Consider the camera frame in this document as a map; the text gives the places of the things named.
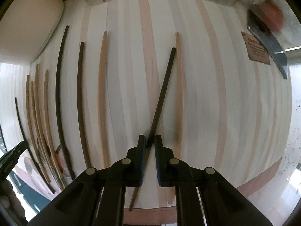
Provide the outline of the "black chopstick long curved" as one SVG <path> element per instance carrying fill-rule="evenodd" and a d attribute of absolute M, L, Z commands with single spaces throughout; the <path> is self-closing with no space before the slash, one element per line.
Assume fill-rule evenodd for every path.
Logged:
<path fill-rule="evenodd" d="M 55 80 L 55 107 L 56 107 L 56 119 L 57 119 L 57 127 L 58 127 L 58 135 L 60 144 L 62 146 L 63 156 L 67 165 L 67 170 L 70 174 L 72 180 L 75 179 L 75 173 L 72 169 L 70 154 L 68 148 L 66 146 L 64 133 L 63 133 L 63 125 L 62 125 L 62 113 L 61 113 L 61 67 L 63 61 L 63 54 L 64 54 L 64 47 L 65 42 L 68 34 L 69 26 L 67 25 L 64 29 L 62 41 L 60 44 L 59 54 L 58 54 L 58 61 L 57 61 L 57 69 L 56 69 L 56 80 Z"/>

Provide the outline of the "wooden chopstick left thin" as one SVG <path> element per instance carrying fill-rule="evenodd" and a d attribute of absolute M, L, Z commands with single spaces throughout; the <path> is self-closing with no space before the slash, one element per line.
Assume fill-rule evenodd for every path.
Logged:
<path fill-rule="evenodd" d="M 41 156 L 43 157 L 44 160 L 44 165 L 47 167 L 47 158 L 46 158 L 46 151 L 44 148 L 44 143 L 43 143 L 43 131 L 42 127 L 39 123 L 39 118 L 38 118 L 38 109 L 36 107 L 35 103 L 35 88 L 34 88 L 34 81 L 31 81 L 30 83 L 30 91 L 31 91 L 31 105 L 32 105 L 32 112 L 33 112 L 33 120 L 34 120 L 34 125 L 35 125 L 35 130 L 37 134 L 37 145 L 40 148 L 41 151 Z"/>

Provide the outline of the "wooden chopstick left middle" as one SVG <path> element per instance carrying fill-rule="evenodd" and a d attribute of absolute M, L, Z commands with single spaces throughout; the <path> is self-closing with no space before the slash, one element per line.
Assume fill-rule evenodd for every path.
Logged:
<path fill-rule="evenodd" d="M 43 153 L 43 156 L 46 160 L 46 163 L 49 167 L 49 170 L 52 174 L 52 177 L 54 178 L 55 182 L 57 183 L 59 189 L 63 190 L 63 184 L 56 172 L 56 169 L 54 167 L 54 164 L 52 162 L 52 159 L 48 153 L 47 145 L 45 142 L 45 136 L 43 132 L 42 122 L 41 122 L 41 115 L 40 115 L 40 108 L 39 108 L 39 64 L 36 65 L 35 69 L 35 79 L 33 82 L 33 93 L 34 93 L 34 104 L 35 104 L 35 114 L 36 114 L 36 120 L 37 120 L 37 128 L 38 128 L 38 135 L 39 135 L 39 144 L 41 146 L 41 150 Z"/>

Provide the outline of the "wooden chopstick left outer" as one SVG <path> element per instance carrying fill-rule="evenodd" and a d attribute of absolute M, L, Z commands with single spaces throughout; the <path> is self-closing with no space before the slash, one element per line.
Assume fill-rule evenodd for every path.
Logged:
<path fill-rule="evenodd" d="M 38 164 L 39 170 L 41 171 L 42 177 L 45 179 L 45 182 L 47 184 L 50 184 L 50 179 L 45 171 L 45 168 L 42 164 L 42 161 L 40 159 L 40 155 L 38 152 L 38 148 L 36 145 L 35 137 L 34 137 L 34 132 L 33 132 L 33 126 L 32 126 L 32 120 L 31 120 L 31 112 L 30 112 L 30 94 L 29 94 L 29 84 L 30 84 L 30 75 L 27 74 L 26 78 L 26 114 L 27 114 L 27 125 L 29 127 L 29 133 L 30 133 L 30 138 L 31 138 L 31 143 L 33 147 L 33 153 L 36 158 L 36 162 Z"/>

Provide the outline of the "wooden chopstick far right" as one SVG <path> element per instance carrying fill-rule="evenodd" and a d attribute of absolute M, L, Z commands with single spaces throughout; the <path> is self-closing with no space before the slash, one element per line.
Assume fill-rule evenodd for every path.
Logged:
<path fill-rule="evenodd" d="M 177 59 L 177 99 L 176 99 L 176 157 L 180 157 L 183 145 L 183 118 L 184 118 L 184 77 L 180 33 L 176 32 L 176 59 Z"/>

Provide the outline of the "wooden chopstick left inner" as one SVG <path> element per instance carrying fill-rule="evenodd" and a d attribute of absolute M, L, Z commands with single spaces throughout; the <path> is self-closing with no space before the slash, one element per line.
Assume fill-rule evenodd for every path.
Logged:
<path fill-rule="evenodd" d="M 55 179 L 58 182 L 58 186 L 60 190 L 64 190 L 66 188 L 66 183 L 64 181 L 63 172 L 61 171 L 60 164 L 57 159 L 57 155 L 54 149 L 54 144 L 52 140 L 52 133 L 50 128 L 50 121 L 49 121 L 49 97 L 48 97 L 48 86 L 49 86 L 49 70 L 45 70 L 44 76 L 44 85 L 43 85 L 43 94 L 44 94 L 44 119 L 45 119 L 45 129 L 46 129 L 46 139 L 47 144 L 49 145 L 50 149 L 50 158 L 52 160 L 52 164 L 55 171 Z"/>

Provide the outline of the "wooden chopstick centre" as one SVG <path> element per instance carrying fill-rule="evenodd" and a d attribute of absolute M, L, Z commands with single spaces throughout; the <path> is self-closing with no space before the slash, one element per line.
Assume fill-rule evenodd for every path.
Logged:
<path fill-rule="evenodd" d="M 97 106 L 98 106 L 98 124 L 99 124 L 99 132 L 100 132 L 100 147 L 102 150 L 103 163 L 105 168 L 109 167 L 110 165 L 109 150 L 108 150 L 107 135 L 106 135 L 106 107 L 105 107 L 107 42 L 108 42 L 108 32 L 104 31 L 102 45 L 100 47 Z"/>

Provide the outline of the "white cylindrical utensil holder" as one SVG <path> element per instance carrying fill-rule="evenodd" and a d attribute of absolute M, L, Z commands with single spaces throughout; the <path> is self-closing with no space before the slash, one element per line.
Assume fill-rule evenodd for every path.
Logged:
<path fill-rule="evenodd" d="M 49 42 L 63 11 L 63 0 L 1 0 L 1 62 L 33 63 Z"/>

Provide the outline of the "red round object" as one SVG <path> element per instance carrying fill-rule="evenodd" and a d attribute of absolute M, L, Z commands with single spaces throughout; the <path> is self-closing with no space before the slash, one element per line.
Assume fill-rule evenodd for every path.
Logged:
<path fill-rule="evenodd" d="M 262 14 L 262 20 L 270 30 L 279 32 L 284 26 L 284 15 L 282 10 L 271 0 L 265 0 L 258 5 Z"/>

